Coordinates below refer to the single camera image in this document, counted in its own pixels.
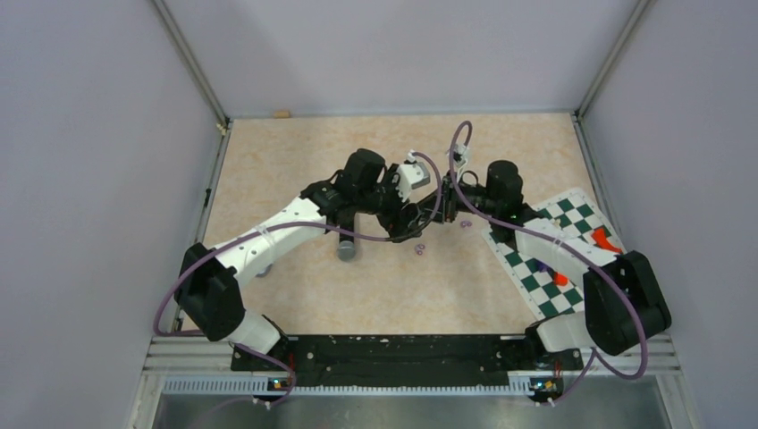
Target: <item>gray cylinder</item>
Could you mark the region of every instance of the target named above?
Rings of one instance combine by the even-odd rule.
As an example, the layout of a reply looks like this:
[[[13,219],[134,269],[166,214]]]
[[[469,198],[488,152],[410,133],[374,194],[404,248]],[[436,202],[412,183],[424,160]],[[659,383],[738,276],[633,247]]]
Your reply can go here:
[[[342,262],[353,260],[356,255],[355,242],[343,240],[337,245],[337,257]]]

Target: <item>gray wall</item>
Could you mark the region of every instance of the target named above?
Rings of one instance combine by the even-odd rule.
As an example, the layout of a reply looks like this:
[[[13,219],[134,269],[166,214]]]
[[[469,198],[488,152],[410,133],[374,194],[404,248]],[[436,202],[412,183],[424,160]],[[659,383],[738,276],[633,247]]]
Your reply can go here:
[[[758,3],[657,2],[588,118],[706,427],[756,427]]]
[[[0,427],[123,427],[215,121],[147,1],[0,2]]]
[[[231,116],[574,109],[636,0],[168,0]]]

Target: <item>metal frame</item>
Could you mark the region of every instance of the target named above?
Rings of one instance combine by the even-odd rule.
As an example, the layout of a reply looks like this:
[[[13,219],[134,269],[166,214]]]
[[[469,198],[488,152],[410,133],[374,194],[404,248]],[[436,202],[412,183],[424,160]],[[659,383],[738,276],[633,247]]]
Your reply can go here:
[[[616,211],[611,205],[608,191],[605,187],[605,180],[602,177],[602,171],[596,161],[596,155],[594,148],[586,135],[584,121],[577,117],[574,113],[571,115],[571,122],[574,124],[574,132],[577,134],[577,140],[579,142],[579,148],[582,150],[582,157],[585,160],[585,167],[590,176],[590,183],[593,186],[595,197],[597,198],[597,204],[605,217],[608,218],[613,228],[617,231],[620,237],[623,237],[623,231],[621,225],[616,222]]]
[[[211,216],[211,207],[213,207],[215,193],[218,190],[218,181],[221,178],[223,160],[226,158],[226,149],[229,147],[229,138],[232,136],[232,125],[232,121],[229,121],[226,125],[226,131],[222,134],[221,144],[219,145],[218,152],[215,154],[211,177],[208,180],[205,200],[203,201],[203,208],[200,212],[200,219],[198,220],[198,228],[195,230],[195,241],[202,241],[206,236],[208,220]]]
[[[521,338],[521,335],[504,335],[504,340]],[[686,382],[681,372],[681,367],[676,356],[671,338],[668,334],[660,334],[648,341],[649,363],[647,374],[656,377],[661,400],[665,412],[669,416],[671,427],[674,429],[699,428],[699,419],[695,412],[693,401],[686,388]],[[590,349],[582,349],[584,361],[589,358]],[[610,363],[618,369],[631,373],[639,365],[639,346],[630,349],[627,353],[617,357],[608,357]],[[285,373],[233,373],[230,369],[232,361],[232,347],[227,343],[209,342],[202,337],[155,337],[147,353],[145,365],[142,370],[142,378],[139,383],[137,399],[131,411],[128,427],[131,429],[149,429],[153,425],[158,411],[158,402],[166,386],[172,392],[177,383],[186,383],[191,380],[199,380],[191,388],[184,389],[182,394],[251,394],[219,390],[219,385],[247,382],[242,389],[258,389],[261,382],[269,376],[284,376]],[[518,389],[519,377],[550,376],[551,371],[513,371],[509,375],[514,378],[514,386],[502,388],[465,388],[445,390],[419,390],[397,392],[392,390],[361,390],[358,388],[314,388],[297,389],[293,394],[298,396],[334,396],[334,395],[434,395],[434,396],[462,396],[462,395],[519,395],[523,390]],[[578,371],[567,371],[566,376],[576,376]],[[594,363],[587,373],[590,377],[612,376],[603,366]]]
[[[616,43],[613,44],[613,48],[608,53],[605,61],[602,63],[600,70],[594,77],[592,84],[590,84],[590,88],[587,90],[585,97],[582,99],[582,103],[579,105],[579,108],[576,111],[576,115],[579,120],[584,119],[584,117],[587,115],[587,112],[589,112],[589,110],[592,108],[594,100],[597,98],[606,80],[613,71],[614,66],[618,62],[621,55],[624,53],[624,50],[628,46],[629,41],[634,36],[636,30],[639,28],[639,25],[642,22],[645,14],[648,10],[650,10],[650,7],[654,3],[655,0],[637,1],[634,11],[632,11],[631,16],[629,16],[629,19],[627,20],[627,24],[624,26],[624,29],[616,39]]]
[[[572,114],[576,111],[575,108],[484,108],[484,109],[408,109],[408,110],[351,110],[351,111],[329,111],[329,112],[313,112],[313,111],[292,111],[293,117],[298,118],[323,118],[323,117],[360,117],[360,116],[428,116],[430,114],[435,115],[447,115],[447,114]],[[231,120],[237,119],[272,119],[271,115],[264,114],[241,114],[230,117]]]
[[[223,107],[218,101],[218,97],[216,97],[213,88],[211,88],[210,82],[208,82],[206,75],[200,68],[200,64],[198,63],[197,58],[194,54],[192,54],[190,45],[181,34],[179,25],[173,18],[173,15],[171,14],[171,11],[169,10],[165,1],[149,0],[149,2],[153,5],[158,18],[161,20],[161,24],[166,30],[166,34],[176,48],[176,53],[184,63],[184,66],[187,67],[187,71],[189,72],[190,77],[198,87],[200,95],[206,100],[206,103],[208,103],[208,106],[210,106],[211,110],[213,110],[218,123],[225,128],[227,123],[229,123],[229,117],[223,111]]]

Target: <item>beige floor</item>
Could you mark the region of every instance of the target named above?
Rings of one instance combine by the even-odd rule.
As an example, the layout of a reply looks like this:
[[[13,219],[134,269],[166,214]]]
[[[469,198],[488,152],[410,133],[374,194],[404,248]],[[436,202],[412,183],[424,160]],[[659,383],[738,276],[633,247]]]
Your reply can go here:
[[[205,243],[247,231],[287,205],[306,185],[344,166],[355,149],[400,163],[413,148],[441,169],[452,132],[474,124],[471,168],[484,178],[497,159],[515,162],[526,201],[571,187],[592,192],[568,114],[393,116],[235,121]],[[432,191],[432,186],[423,194]],[[360,242],[339,261],[330,233],[281,257],[263,279],[242,285],[248,308],[290,333],[522,332],[534,321],[480,235],[457,223],[429,226],[402,244]],[[362,216],[361,232],[386,235]],[[413,247],[424,243],[417,256]]]

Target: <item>green and white checkered mat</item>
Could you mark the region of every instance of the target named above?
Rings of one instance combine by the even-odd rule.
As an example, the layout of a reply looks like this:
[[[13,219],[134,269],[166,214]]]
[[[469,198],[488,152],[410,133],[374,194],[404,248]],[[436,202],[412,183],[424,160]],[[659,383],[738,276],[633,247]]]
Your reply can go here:
[[[582,189],[567,190],[532,208],[559,224],[569,236],[579,237],[590,244],[594,244],[593,231],[603,227],[608,241],[624,249],[608,219]],[[557,286],[548,273],[540,273],[536,259],[496,242],[489,226],[482,230],[482,236],[537,320],[584,311],[584,294],[572,282]]]

